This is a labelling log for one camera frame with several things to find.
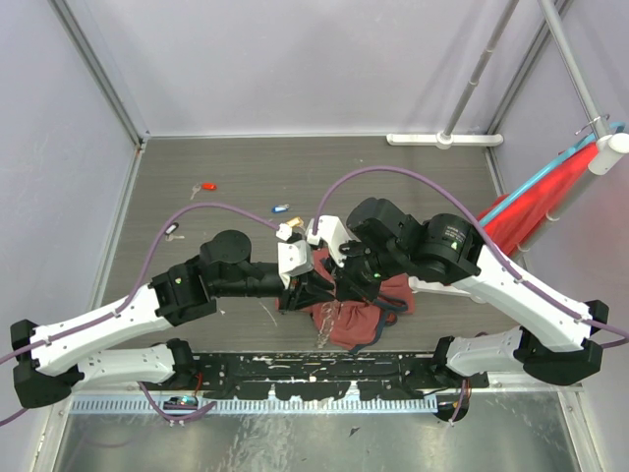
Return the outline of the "key with yellow tag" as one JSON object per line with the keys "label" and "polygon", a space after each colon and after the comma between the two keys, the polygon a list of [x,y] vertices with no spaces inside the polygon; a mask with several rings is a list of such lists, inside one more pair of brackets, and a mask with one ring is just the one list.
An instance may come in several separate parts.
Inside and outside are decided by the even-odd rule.
{"label": "key with yellow tag", "polygon": [[294,217],[292,219],[290,219],[287,224],[291,227],[291,228],[295,228],[295,227],[304,227],[304,221],[301,217]]}

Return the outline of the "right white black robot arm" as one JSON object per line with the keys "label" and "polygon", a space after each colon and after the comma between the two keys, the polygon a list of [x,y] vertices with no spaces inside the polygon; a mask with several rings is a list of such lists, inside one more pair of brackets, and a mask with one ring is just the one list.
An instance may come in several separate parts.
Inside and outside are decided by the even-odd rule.
{"label": "right white black robot arm", "polygon": [[441,213],[419,222],[389,200],[369,198],[340,228],[342,240],[328,246],[339,299],[372,302],[383,281],[406,275],[411,287],[453,287],[517,323],[499,334],[441,338],[430,364],[437,384],[523,371],[570,385],[600,371],[603,349],[592,341],[590,323],[606,321],[607,305],[571,300],[526,273],[510,272],[465,219]]}

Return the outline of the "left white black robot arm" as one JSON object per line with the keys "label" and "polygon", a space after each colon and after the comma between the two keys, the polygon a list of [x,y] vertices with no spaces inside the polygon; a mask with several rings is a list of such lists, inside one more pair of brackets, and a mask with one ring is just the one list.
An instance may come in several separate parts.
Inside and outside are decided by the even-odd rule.
{"label": "left white black robot arm", "polygon": [[301,236],[279,243],[274,263],[254,263],[251,253],[245,233],[225,230],[202,244],[197,256],[121,300],[57,324],[14,323],[13,382],[21,406],[48,406],[98,381],[188,388],[197,366],[186,342],[174,339],[144,351],[116,346],[214,314],[220,298],[273,298],[281,311],[333,300],[334,286],[315,269],[313,249]]}

